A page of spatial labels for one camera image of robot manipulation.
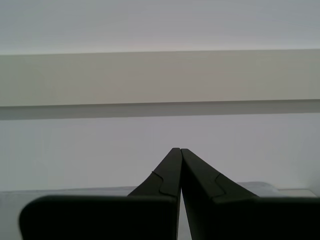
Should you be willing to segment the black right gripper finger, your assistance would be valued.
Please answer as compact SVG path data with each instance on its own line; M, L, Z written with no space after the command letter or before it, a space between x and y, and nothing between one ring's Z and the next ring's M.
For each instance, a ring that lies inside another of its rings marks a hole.
M319 239L318 198L260 197L189 149L181 153L181 190L192 239Z
M181 150L173 148L126 196L47 195L19 215L25 240L175 240Z

